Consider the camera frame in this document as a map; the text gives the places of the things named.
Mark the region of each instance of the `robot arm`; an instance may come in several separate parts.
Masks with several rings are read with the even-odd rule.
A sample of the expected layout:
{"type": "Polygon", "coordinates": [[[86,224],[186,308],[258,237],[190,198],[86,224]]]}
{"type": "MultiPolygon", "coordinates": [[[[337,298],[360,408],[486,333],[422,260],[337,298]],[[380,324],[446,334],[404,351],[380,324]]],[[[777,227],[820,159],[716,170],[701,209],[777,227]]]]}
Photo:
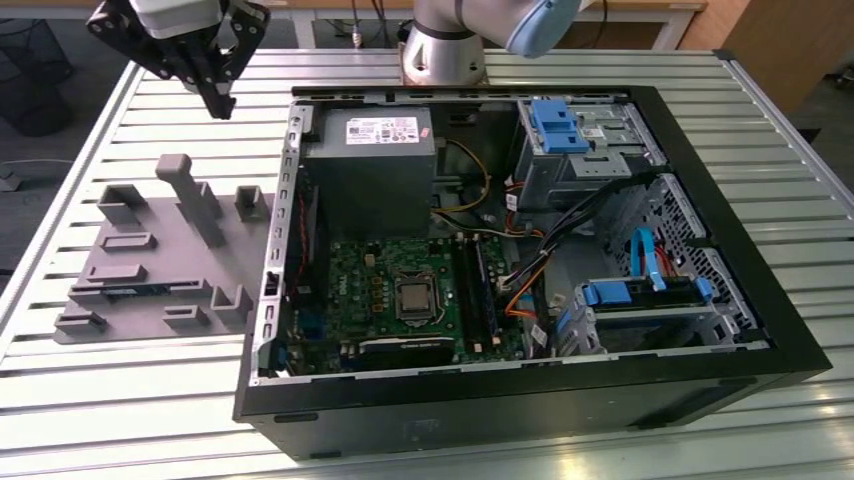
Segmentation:
{"type": "Polygon", "coordinates": [[[406,80],[470,85],[484,76],[481,36],[525,58],[545,54],[592,0],[417,0],[402,52],[406,80]]]}
{"type": "MultiPolygon", "coordinates": [[[[532,58],[557,43],[574,13],[592,0],[416,0],[414,26],[402,53],[409,83],[470,85],[485,74],[480,36],[532,58]]],[[[229,96],[257,49],[269,10],[244,0],[105,0],[87,29],[162,79],[173,75],[201,95],[213,118],[228,119],[229,96]],[[220,49],[229,17],[237,43],[220,49]]]]}
{"type": "Polygon", "coordinates": [[[230,85],[268,23],[269,10],[242,0],[106,0],[86,27],[157,77],[177,76],[201,95],[210,116],[228,119],[234,107],[230,85]],[[237,42],[222,52],[217,34],[225,17],[237,42]]]}

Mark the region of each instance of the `label sticker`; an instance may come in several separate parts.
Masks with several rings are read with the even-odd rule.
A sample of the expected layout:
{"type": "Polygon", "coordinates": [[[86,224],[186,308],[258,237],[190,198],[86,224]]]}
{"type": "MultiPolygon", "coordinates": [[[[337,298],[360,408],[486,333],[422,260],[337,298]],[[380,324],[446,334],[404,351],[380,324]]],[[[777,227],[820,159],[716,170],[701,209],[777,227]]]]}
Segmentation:
{"type": "Polygon", "coordinates": [[[346,145],[417,143],[414,117],[350,118],[346,121],[346,145]]]}
{"type": "Polygon", "coordinates": [[[510,195],[509,193],[505,196],[505,200],[506,200],[506,210],[509,210],[510,212],[516,211],[516,196],[510,195]]]}
{"type": "Polygon", "coordinates": [[[541,328],[538,328],[538,325],[536,324],[533,324],[533,326],[530,327],[530,337],[533,338],[533,340],[536,340],[536,343],[538,343],[542,347],[545,346],[548,335],[545,335],[545,332],[541,328]]]}
{"type": "Polygon", "coordinates": [[[604,132],[597,127],[581,128],[581,135],[584,137],[600,137],[600,138],[604,138],[604,132]]]}

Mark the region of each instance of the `chip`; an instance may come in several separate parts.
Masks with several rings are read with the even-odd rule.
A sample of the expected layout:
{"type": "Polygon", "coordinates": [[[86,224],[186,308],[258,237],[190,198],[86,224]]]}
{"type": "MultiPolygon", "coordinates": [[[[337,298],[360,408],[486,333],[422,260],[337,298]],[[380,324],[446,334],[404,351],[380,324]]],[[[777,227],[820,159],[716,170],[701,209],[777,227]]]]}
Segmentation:
{"type": "Polygon", "coordinates": [[[400,309],[404,312],[429,309],[429,288],[426,284],[417,283],[400,286],[400,309]]]}

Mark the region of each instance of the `black cable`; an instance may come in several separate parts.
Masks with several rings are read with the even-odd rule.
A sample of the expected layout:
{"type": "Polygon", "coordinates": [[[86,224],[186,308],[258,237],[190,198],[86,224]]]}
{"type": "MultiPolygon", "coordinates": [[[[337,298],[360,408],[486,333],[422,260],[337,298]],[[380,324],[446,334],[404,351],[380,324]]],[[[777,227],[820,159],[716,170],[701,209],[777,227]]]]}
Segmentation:
{"type": "Polygon", "coordinates": [[[576,48],[596,48],[599,46],[599,40],[601,40],[601,35],[604,35],[604,27],[608,24],[608,0],[601,0],[601,21],[599,22],[599,31],[596,32],[596,37],[590,42],[582,43],[576,48]]]}
{"type": "Polygon", "coordinates": [[[619,192],[624,188],[649,184],[657,176],[669,171],[667,167],[652,167],[648,171],[639,173],[628,178],[620,178],[611,180],[601,188],[592,192],[580,202],[577,202],[570,209],[560,216],[552,227],[545,232],[542,239],[536,247],[536,256],[528,261],[528,263],[516,272],[510,273],[504,279],[504,285],[514,282],[525,274],[530,273],[536,268],[541,266],[544,261],[548,261],[548,257],[553,252],[560,239],[564,235],[572,232],[580,227],[592,217],[599,213],[599,209],[607,201],[611,194],[619,192]]]}
{"type": "Polygon", "coordinates": [[[354,25],[358,25],[358,12],[356,12],[356,0],[349,0],[349,6],[352,7],[352,21],[354,25]]]}
{"type": "Polygon", "coordinates": [[[337,26],[337,24],[336,24],[332,20],[324,20],[324,22],[329,24],[329,26],[334,29],[334,31],[336,31],[340,35],[342,35],[342,36],[345,36],[345,37],[348,37],[349,35],[352,35],[352,32],[348,32],[348,31],[342,30],[342,29],[341,29],[341,27],[338,27],[338,26],[337,26]]]}
{"type": "Polygon", "coordinates": [[[385,4],[382,0],[378,0],[378,4],[376,3],[376,0],[370,0],[370,5],[373,5],[373,12],[376,13],[376,18],[381,23],[380,31],[382,32],[382,47],[388,48],[390,40],[388,38],[388,27],[385,25],[385,4]]]}

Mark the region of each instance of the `silver metal panel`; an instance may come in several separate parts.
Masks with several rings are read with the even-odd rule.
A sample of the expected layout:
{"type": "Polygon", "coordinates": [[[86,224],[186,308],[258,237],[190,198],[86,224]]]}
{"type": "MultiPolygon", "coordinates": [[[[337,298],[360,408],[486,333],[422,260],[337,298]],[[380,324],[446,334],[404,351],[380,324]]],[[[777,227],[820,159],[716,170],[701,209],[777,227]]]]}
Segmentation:
{"type": "Polygon", "coordinates": [[[178,82],[142,79],[130,68],[118,83],[0,299],[0,324],[10,319],[0,336],[0,476],[854,476],[851,205],[781,115],[737,68],[707,53],[581,51],[526,61],[490,52],[486,64],[493,84],[660,89],[835,368],[677,429],[296,465],[230,421],[240,336],[57,345],[53,319],[97,234],[102,216],[90,202],[103,184],[131,181],[155,193],[155,159],[181,151],[214,190],[245,183],[269,189],[290,87],[398,81],[394,52],[261,51],[234,84],[229,122],[206,118],[178,82]]]}

